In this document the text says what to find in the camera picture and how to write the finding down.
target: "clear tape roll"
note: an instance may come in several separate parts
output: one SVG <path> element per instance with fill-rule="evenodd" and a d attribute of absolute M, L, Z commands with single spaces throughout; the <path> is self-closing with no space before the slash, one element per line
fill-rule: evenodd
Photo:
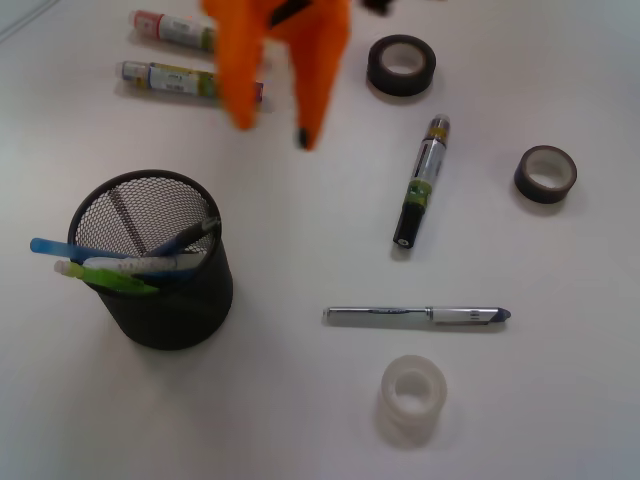
<path fill-rule="evenodd" d="M 447 382 L 440 369 L 418 355 L 391 362 L 382 375 L 381 388 L 389 416 L 408 427 L 435 421 L 447 398 Z"/>

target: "label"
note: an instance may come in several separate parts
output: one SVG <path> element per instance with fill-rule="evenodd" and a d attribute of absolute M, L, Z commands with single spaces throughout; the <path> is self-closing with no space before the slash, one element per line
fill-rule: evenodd
<path fill-rule="evenodd" d="M 184 68 L 152 63 L 149 85 L 157 90 L 198 95 L 198 74 Z"/>
<path fill-rule="evenodd" d="M 413 168 L 413 177 L 426 180 L 433 185 L 440 173 L 447 148 L 438 140 L 425 140 L 420 145 L 420 152 Z"/>
<path fill-rule="evenodd" d="M 158 26 L 158 36 L 163 40 L 202 48 L 202 36 L 206 28 L 189 20 L 165 15 Z"/>
<path fill-rule="evenodd" d="M 409 182 L 409 188 L 407 189 L 407 195 L 404 197 L 404 201 L 408 203 L 417 203 L 418 205 L 427 208 L 431 192 L 432 188 L 429 182 L 420 179 L 413 179 Z"/>

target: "mesh pencil holder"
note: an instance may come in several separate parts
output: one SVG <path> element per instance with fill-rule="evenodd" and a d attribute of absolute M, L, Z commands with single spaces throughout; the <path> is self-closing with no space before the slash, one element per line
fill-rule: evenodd
<path fill-rule="evenodd" d="M 163 170 L 141 170 L 94 190 L 76 211 L 68 242 L 138 257 L 212 216 L 220 216 L 218 207 L 193 180 Z M 156 292 L 141 295 L 89 285 L 131 340 L 178 350 L 202 342 L 224 322 L 233 283 L 221 229 L 186 252 L 205 257 L 193 274 L 158 285 Z"/>

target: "green highlighter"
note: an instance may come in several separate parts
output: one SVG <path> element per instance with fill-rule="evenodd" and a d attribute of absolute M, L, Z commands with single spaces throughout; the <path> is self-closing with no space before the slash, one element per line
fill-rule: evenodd
<path fill-rule="evenodd" d="M 158 290 L 156 287 L 147 285 L 137 278 L 122 275 L 121 273 L 111 270 L 85 268 L 77 263 L 66 260 L 58 260 L 53 266 L 53 269 L 66 277 L 79 278 L 83 282 L 110 288 L 118 292 L 152 293 Z"/>

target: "white table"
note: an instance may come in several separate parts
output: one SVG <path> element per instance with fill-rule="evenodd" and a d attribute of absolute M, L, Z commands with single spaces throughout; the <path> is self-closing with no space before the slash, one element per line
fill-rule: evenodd
<path fill-rule="evenodd" d="M 269 47 L 271 113 L 251 132 L 202 103 L 145 100 L 131 59 L 209 65 L 130 35 L 131 8 L 60 0 L 0 44 L 0 476 L 3 479 L 635 479 L 640 444 L 640 33 L 632 0 L 401 0 L 354 7 L 318 149 L 294 146 L 286 57 Z M 417 103 L 365 84 L 384 35 L 429 43 Z M 393 235 L 430 118 L 452 136 L 410 257 Z M 521 155 L 567 151 L 561 207 L 513 187 Z M 64 240 L 121 173 L 201 183 L 235 281 L 223 327 L 180 352 L 141 347 L 29 240 Z M 495 334 L 324 326 L 336 304 L 502 306 Z M 377 426 L 385 367 L 418 354 L 449 384 L 426 445 Z"/>

